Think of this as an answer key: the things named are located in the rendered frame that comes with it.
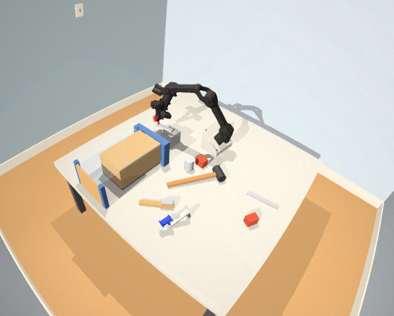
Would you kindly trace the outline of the grey cylinder with white end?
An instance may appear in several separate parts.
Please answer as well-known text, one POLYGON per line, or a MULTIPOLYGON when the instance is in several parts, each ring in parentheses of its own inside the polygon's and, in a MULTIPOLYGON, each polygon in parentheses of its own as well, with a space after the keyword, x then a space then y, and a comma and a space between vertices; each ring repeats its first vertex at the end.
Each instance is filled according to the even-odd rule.
POLYGON ((194 166, 194 158, 191 156, 187 156, 184 162, 184 170, 185 171, 192 171, 194 166))

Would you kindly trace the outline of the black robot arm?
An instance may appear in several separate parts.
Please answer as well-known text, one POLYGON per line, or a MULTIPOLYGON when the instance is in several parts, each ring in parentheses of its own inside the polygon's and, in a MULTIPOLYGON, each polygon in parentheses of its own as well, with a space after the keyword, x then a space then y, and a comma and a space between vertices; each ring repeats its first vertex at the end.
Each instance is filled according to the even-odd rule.
MULTIPOLYGON (((226 144, 229 143, 230 138, 234 132, 234 128, 231 124, 227 123, 222 111, 218 106, 218 98, 214 91, 211 89, 204 87, 200 84, 177 84, 176 82, 169 82, 165 87, 162 87, 159 84, 155 84, 152 92, 157 94, 158 96, 163 95, 163 99, 165 101, 171 101, 173 96, 176 97, 178 92, 183 93, 194 93, 198 96, 198 98, 207 106, 210 107, 220 125, 219 133, 215 135, 214 139, 217 141, 218 145, 221 145, 223 142, 226 144), (207 92, 203 97, 200 90, 207 92)), ((161 99, 159 101, 151 101, 152 109, 162 109, 161 99)))

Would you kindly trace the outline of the orange-red box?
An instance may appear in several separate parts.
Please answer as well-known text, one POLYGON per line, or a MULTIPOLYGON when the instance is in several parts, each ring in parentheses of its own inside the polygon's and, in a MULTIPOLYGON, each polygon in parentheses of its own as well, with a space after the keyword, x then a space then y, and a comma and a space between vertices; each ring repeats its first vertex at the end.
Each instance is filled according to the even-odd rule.
POLYGON ((247 227, 250 227, 250 226, 252 226, 252 225, 258 223, 259 217, 258 217, 257 214, 254 212, 254 213, 251 213, 251 214, 246 215, 243 221, 244 221, 244 223, 245 223, 245 225, 246 225, 247 227))
POLYGON ((203 155, 199 155, 198 157, 196 157, 195 159, 195 163, 200 166, 201 168, 204 168, 205 166, 208 165, 208 159, 206 157, 204 157, 203 155))

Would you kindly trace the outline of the grey flat bar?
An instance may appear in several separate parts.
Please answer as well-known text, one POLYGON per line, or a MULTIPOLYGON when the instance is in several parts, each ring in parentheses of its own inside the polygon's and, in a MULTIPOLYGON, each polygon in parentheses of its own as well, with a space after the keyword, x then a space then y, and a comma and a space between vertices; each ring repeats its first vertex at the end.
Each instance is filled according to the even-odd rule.
POLYGON ((264 199, 263 197, 260 197, 260 196, 254 194, 254 193, 252 193, 250 191, 248 191, 247 194, 250 195, 251 197, 253 197, 253 198, 265 203, 265 204, 268 204, 269 206, 271 206, 273 208, 276 208, 278 210, 279 205, 276 205, 276 204, 274 204, 272 202, 269 202, 268 200, 264 199))

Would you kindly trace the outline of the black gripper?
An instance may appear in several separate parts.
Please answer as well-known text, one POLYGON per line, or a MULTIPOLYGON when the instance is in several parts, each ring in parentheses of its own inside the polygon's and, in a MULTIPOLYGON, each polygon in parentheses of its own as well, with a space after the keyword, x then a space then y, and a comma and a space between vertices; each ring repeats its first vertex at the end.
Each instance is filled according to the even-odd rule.
POLYGON ((168 108, 168 105, 170 105, 171 103, 170 103, 170 101, 165 101, 163 98, 161 99, 161 102, 163 102, 163 104, 162 104, 162 109, 160 110, 160 108, 159 109, 155 109, 156 110, 156 115, 155 116, 158 116, 157 117, 157 122, 160 120, 160 119, 162 119, 162 118, 166 118, 166 119, 171 119, 172 118, 172 115, 170 114, 170 112, 168 112, 167 110, 167 108, 168 108), (166 112, 167 111, 167 112, 166 112))

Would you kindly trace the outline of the black mallet with wooden handle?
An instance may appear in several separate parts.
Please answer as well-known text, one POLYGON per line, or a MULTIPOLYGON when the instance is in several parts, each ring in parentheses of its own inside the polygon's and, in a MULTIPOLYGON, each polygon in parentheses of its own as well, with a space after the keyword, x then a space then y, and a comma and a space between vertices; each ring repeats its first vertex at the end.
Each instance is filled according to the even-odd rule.
POLYGON ((187 183, 196 182, 196 181, 205 180, 205 179, 214 178, 214 177, 216 177, 219 182, 224 182, 226 180, 226 175, 224 174, 220 165, 215 165, 212 168, 212 171, 213 171, 212 173, 208 173, 208 174, 203 174, 203 175, 194 176, 191 178, 176 180, 173 182, 167 182, 167 186, 168 187, 179 186, 182 184, 187 184, 187 183))

